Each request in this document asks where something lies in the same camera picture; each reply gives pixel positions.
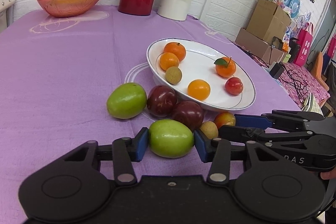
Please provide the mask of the purple tablecloth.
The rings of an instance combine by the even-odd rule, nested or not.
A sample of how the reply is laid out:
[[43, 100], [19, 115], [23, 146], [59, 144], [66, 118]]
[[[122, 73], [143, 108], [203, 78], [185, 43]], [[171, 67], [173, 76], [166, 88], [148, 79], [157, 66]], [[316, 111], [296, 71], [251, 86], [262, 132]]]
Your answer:
[[30, 174], [88, 140], [110, 144], [150, 126], [146, 113], [113, 119], [106, 101], [127, 81], [154, 87], [146, 49], [163, 38], [197, 41], [238, 62], [256, 87], [246, 114], [298, 109], [254, 60], [194, 17], [137, 17], [113, 6], [70, 19], [30, 12], [1, 33], [1, 223], [26, 219], [18, 189]]

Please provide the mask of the green jujube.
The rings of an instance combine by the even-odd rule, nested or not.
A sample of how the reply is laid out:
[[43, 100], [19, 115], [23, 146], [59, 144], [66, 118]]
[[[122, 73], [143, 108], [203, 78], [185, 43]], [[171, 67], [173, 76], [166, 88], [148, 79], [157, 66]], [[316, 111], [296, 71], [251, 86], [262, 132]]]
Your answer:
[[149, 127], [149, 147], [163, 158], [181, 158], [194, 146], [194, 135], [184, 124], [170, 119], [153, 122]]
[[117, 87], [106, 102], [108, 113], [121, 120], [139, 115], [147, 105], [147, 95], [137, 83], [125, 83]]

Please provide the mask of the blue white decorative plates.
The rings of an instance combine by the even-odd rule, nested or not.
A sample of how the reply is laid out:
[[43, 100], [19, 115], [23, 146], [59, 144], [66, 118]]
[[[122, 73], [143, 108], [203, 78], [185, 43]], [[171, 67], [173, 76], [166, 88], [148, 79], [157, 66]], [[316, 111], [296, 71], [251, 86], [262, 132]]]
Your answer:
[[301, 0], [282, 0], [281, 7], [288, 13], [290, 18], [297, 24], [297, 28], [305, 28], [311, 19], [312, 12], [302, 10]]

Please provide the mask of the dark red plum lower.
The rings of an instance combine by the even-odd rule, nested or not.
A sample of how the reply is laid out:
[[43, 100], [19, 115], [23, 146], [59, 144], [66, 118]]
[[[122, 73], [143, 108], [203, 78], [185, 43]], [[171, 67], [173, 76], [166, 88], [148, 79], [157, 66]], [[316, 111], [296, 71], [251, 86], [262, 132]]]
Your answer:
[[204, 111], [196, 102], [181, 101], [171, 112], [171, 118], [184, 124], [193, 132], [203, 123]]

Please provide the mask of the brown longan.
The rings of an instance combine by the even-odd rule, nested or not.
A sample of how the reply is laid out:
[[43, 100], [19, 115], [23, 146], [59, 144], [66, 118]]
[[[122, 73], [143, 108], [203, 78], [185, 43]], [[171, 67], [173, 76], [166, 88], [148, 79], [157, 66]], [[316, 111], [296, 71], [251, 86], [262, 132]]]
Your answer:
[[170, 67], [166, 70], [165, 79], [168, 83], [176, 85], [182, 79], [182, 71], [178, 67]]

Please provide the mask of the black power adapter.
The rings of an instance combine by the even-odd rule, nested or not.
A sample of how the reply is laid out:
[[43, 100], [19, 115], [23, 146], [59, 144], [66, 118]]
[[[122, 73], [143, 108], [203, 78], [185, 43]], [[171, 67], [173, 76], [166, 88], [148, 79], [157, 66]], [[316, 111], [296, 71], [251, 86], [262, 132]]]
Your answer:
[[274, 79], [278, 79], [282, 75], [284, 70], [285, 70], [285, 67], [281, 63], [273, 62], [272, 65], [269, 67], [269, 74]]

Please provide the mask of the orange glass bowl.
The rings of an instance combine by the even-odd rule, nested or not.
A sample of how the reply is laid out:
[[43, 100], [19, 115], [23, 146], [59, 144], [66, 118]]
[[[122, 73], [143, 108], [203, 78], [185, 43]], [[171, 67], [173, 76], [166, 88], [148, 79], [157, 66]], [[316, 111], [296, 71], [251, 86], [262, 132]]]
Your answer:
[[56, 18], [79, 16], [93, 8], [99, 0], [37, 0], [41, 8]]

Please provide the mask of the orange tangerine with leaf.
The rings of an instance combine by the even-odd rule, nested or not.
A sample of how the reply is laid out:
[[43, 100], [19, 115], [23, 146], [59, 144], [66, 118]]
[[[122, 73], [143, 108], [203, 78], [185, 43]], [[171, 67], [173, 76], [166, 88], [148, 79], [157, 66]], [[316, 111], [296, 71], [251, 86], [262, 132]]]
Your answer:
[[236, 63], [231, 57], [218, 58], [214, 65], [216, 73], [224, 78], [230, 78], [236, 72]]

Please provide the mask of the small orange kumquat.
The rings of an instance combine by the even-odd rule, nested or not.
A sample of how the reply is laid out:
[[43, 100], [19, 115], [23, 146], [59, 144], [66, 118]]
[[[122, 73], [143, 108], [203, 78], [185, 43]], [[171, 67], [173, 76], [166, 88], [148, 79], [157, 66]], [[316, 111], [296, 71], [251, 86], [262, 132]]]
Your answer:
[[178, 67], [179, 59], [174, 53], [165, 52], [159, 58], [159, 65], [161, 69], [167, 71], [170, 67]]

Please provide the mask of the dark red plum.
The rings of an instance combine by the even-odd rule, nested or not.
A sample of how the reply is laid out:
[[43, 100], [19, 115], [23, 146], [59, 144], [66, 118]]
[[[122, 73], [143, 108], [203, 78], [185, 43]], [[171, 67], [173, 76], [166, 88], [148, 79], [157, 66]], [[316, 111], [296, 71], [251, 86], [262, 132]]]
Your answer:
[[171, 118], [184, 124], [193, 132], [203, 123], [204, 111], [196, 102], [181, 101], [171, 112]]
[[149, 93], [147, 109], [152, 116], [167, 117], [177, 104], [175, 91], [167, 85], [157, 85]]

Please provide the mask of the yellow orange fruit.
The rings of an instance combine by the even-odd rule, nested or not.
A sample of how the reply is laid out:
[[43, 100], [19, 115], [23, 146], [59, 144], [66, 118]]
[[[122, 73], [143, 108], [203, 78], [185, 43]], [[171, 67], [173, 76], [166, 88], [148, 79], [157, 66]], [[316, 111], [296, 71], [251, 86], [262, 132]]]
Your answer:
[[199, 101], [204, 101], [209, 97], [211, 87], [209, 83], [202, 79], [193, 80], [187, 87], [187, 94]]

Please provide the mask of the cardboard boxes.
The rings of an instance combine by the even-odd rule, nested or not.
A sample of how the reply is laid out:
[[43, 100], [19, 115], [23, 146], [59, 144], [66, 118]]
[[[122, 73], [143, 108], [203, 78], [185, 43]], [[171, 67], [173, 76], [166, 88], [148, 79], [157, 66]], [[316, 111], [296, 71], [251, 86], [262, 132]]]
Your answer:
[[280, 43], [290, 23], [290, 17], [279, 5], [259, 0], [247, 28], [240, 29], [235, 43], [266, 64], [280, 62], [285, 55]]

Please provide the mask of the pink gift bag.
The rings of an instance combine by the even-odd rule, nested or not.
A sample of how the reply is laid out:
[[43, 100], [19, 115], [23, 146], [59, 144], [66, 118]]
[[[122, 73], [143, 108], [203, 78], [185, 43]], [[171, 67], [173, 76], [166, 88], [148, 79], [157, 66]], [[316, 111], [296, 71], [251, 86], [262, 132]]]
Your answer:
[[293, 63], [302, 67], [309, 55], [311, 44], [313, 42], [313, 24], [307, 23], [305, 28], [302, 28], [298, 35], [297, 44], [299, 45], [299, 52], [297, 53]]

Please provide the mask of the small longan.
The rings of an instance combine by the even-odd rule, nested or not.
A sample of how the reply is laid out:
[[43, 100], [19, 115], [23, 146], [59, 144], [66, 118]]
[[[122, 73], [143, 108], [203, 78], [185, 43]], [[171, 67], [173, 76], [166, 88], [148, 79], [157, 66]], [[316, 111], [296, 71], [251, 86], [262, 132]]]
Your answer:
[[203, 122], [200, 126], [200, 130], [208, 139], [214, 139], [218, 137], [218, 128], [212, 121]]

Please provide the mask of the dark red plum upper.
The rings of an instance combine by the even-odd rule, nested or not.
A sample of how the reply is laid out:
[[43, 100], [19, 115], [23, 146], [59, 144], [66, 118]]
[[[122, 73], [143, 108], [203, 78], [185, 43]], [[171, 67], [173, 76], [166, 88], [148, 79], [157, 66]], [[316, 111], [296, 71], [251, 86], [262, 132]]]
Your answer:
[[152, 116], [167, 117], [177, 104], [175, 91], [167, 85], [157, 85], [149, 93], [147, 109]]

